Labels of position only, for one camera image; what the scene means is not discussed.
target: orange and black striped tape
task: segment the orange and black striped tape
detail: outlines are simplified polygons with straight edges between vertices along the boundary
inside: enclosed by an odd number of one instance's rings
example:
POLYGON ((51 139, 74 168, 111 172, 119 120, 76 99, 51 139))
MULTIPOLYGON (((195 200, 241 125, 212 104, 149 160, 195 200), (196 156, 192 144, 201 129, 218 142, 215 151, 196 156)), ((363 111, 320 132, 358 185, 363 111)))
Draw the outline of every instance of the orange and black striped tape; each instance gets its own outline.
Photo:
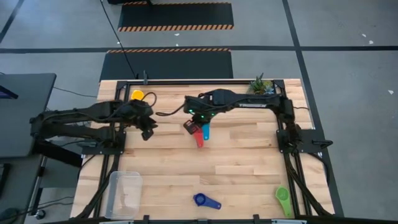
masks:
MULTIPOLYGON (((144 53, 144 52, 215 52, 215 51, 230 51, 230 49, 223 48, 194 48, 194 49, 134 49, 124 50, 125 53, 144 53)), ((106 53, 123 53, 123 50, 109 50, 106 53)))
POLYGON ((230 30, 234 26, 227 24, 219 25, 178 25, 178 26, 137 26, 119 27, 119 32, 141 32, 141 31, 170 31, 170 30, 230 30))
MULTIPOLYGON (((147 4, 146 1, 139 2, 126 2, 123 6, 133 5, 133 4, 147 4)), ((178 2, 178 3, 152 3, 154 5, 165 5, 165 4, 231 4, 230 2, 178 2)))

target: potted plant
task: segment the potted plant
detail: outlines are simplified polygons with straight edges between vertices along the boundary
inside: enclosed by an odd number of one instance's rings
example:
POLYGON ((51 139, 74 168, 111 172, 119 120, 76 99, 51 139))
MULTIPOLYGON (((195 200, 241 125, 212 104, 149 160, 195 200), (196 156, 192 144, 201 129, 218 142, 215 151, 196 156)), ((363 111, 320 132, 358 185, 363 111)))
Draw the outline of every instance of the potted plant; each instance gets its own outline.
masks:
POLYGON ((248 91, 249 93, 254 93, 257 95, 274 93, 274 87, 272 86, 272 82, 270 80, 263 81, 263 75, 264 73, 262 73, 259 77, 256 77, 256 80, 250 82, 248 91))

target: gray floor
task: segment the gray floor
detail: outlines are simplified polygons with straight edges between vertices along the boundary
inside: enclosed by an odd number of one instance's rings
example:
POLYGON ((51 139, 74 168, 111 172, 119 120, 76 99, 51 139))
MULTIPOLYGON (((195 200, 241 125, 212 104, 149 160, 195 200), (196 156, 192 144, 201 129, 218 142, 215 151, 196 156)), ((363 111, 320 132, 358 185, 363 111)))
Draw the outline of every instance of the gray floor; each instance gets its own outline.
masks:
MULTIPOLYGON (((119 36, 126 47, 293 45, 281 0, 231 2, 233 30, 119 36)), ((0 1, 0 29, 16 4, 17 0, 0 1)), ((398 45, 398 1, 289 0, 289 4, 301 46, 398 45)), ((116 25, 121 6, 105 6, 116 25)), ((117 46, 97 0, 25 0, 0 43, 0 49, 117 46)), ((398 52, 303 54, 326 138, 335 142, 329 150, 345 215, 398 220, 398 52)), ((55 86, 96 95, 103 60, 104 53, 0 54, 0 72, 53 72, 58 75, 55 86)), ((235 78, 262 72, 268 78, 301 77, 295 52, 237 50, 232 51, 232 61, 235 78)), ((93 102, 54 90, 49 108, 93 102)), ((74 189, 50 189, 42 201, 73 195, 74 189)), ((41 222, 66 220, 70 207, 46 212, 48 217, 41 222)))

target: black floor mat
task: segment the black floor mat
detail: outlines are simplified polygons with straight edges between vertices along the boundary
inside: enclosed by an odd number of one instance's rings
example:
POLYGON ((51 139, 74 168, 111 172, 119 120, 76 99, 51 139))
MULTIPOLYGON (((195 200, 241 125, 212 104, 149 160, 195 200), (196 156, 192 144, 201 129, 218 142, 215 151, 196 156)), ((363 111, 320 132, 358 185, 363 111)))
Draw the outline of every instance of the black floor mat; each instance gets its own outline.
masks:
POLYGON ((228 2, 129 2, 122 7, 119 31, 225 30, 234 25, 228 2))
MULTIPOLYGON (((133 70, 143 79, 233 78, 231 52, 217 48, 162 48, 126 50, 133 70)), ((101 80, 132 80, 122 50, 105 56, 101 80)))

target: clear plastic container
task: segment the clear plastic container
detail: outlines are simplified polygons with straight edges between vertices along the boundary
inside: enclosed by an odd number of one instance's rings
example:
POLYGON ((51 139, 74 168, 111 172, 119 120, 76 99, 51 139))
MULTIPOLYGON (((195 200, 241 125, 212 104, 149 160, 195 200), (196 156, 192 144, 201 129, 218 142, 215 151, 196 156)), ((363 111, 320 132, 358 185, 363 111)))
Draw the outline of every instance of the clear plastic container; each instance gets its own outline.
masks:
POLYGON ((115 171, 109 178, 105 217, 133 220, 141 202, 142 177, 137 172, 115 171))

